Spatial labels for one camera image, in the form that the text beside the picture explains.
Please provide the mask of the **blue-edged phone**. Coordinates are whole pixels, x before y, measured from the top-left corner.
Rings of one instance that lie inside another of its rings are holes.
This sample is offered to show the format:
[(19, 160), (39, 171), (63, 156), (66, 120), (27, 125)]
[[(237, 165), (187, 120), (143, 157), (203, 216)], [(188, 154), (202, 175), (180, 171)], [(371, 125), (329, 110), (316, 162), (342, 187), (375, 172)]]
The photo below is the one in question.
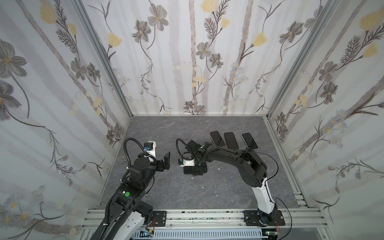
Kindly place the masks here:
[(225, 141), (228, 149), (238, 150), (239, 145), (233, 132), (224, 133)]
[(184, 167), (184, 174), (185, 175), (192, 175), (191, 170), (192, 170), (192, 167)]

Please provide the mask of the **purple-edged phone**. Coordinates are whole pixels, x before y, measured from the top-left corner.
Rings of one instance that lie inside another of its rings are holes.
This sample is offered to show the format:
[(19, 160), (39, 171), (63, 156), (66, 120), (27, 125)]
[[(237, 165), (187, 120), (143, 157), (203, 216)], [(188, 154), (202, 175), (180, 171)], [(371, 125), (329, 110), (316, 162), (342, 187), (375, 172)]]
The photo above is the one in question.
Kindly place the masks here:
[(253, 150), (257, 150), (259, 148), (251, 133), (243, 133), (241, 136), (248, 148)]
[(221, 134), (218, 131), (210, 132), (211, 139), (213, 143), (218, 147), (225, 147), (226, 143), (223, 140)]

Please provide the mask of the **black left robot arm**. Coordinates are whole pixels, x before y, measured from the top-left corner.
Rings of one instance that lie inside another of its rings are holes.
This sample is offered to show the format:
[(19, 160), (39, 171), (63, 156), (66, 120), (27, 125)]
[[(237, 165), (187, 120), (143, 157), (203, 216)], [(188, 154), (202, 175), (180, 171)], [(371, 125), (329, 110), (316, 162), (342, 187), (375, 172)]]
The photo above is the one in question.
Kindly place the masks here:
[(163, 160), (140, 155), (128, 170), (128, 176), (112, 195), (105, 208), (105, 216), (92, 235), (92, 240), (130, 240), (139, 228), (154, 223), (153, 207), (142, 201), (146, 188), (156, 172), (170, 169), (171, 153)]

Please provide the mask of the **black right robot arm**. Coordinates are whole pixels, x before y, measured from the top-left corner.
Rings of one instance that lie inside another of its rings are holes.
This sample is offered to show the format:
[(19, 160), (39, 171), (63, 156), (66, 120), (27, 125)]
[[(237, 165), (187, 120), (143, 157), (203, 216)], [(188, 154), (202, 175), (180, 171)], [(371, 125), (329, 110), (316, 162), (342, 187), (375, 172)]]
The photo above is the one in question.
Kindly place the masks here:
[(259, 212), (269, 216), (277, 212), (269, 190), (268, 167), (254, 150), (230, 150), (211, 143), (199, 145), (191, 140), (186, 144), (186, 151), (191, 156), (180, 160), (185, 175), (202, 176), (208, 172), (207, 162), (213, 161), (236, 167), (243, 182), (253, 188)]

